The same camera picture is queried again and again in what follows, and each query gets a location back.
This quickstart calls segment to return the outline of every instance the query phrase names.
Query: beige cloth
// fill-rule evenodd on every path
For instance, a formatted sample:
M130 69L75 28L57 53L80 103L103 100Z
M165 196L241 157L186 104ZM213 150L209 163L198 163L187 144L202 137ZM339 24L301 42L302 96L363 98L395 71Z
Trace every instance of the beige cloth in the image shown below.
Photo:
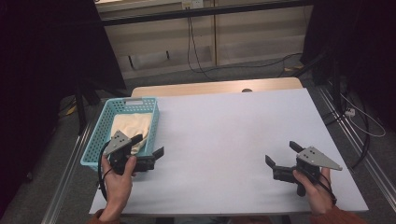
M143 141L132 146L131 148L131 154L134 155L139 152L140 148L145 145L147 141L151 116L151 113L118 114L114 117L113 125L111 126L111 136L113 136L117 130L120 130L129 138L132 138L137 134L142 134Z

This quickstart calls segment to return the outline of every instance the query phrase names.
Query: white tabletop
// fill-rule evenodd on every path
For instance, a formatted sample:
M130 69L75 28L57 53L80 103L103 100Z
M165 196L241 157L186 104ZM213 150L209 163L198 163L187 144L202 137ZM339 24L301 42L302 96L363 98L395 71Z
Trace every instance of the white tabletop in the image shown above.
M314 146L344 167L332 171L337 205L367 205L306 89L159 97L155 148L165 155L140 173L124 214L274 215L309 212L297 185L273 179L265 155L293 166L289 141ZM90 213L104 208L98 190Z

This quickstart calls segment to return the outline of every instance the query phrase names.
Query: blue plastic basket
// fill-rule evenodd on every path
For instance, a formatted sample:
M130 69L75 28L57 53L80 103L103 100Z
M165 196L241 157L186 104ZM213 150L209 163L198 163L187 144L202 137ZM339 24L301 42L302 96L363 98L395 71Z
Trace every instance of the blue plastic basket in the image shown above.
M80 161L81 165L89 166L94 171L97 171L100 150L103 145L110 140L111 126L114 117L118 114L135 113L152 113L147 142L140 148L136 157L151 155L154 147L158 119L160 117L156 98L116 98L106 101L99 120L93 129L91 139L82 155Z

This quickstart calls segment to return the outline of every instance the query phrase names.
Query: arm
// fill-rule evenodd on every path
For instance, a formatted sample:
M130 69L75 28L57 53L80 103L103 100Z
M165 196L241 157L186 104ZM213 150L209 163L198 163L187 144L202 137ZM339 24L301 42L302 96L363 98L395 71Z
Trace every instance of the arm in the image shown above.
M107 205L103 210L99 210L89 221L90 224L120 223L120 214L125 208L132 189L132 175L136 165L136 157L131 157L125 164L123 175L117 175L110 171L105 178L107 188ZM111 169L106 157L102 157L103 171L106 173Z
M321 173L320 182L329 187L331 184L330 169L322 168ZM337 206L332 205L332 198L329 193L319 185L314 186L305 175L296 170L293 171L293 175L305 187L312 211L310 218L312 224L366 223L357 215L340 210Z

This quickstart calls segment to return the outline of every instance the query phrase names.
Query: brown sleeve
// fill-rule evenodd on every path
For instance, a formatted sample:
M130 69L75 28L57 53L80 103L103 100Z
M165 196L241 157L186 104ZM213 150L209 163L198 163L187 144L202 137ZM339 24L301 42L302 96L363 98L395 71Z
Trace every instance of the brown sleeve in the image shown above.
M109 221L109 222L103 222L99 220L99 217L102 215L102 213L103 213L103 209L97 211L95 215L93 215L93 217L90 219L90 221L88 221L88 224L120 224L120 220Z
M321 215L311 216L311 224L366 224L366 222L356 214L340 210L337 206L332 211Z

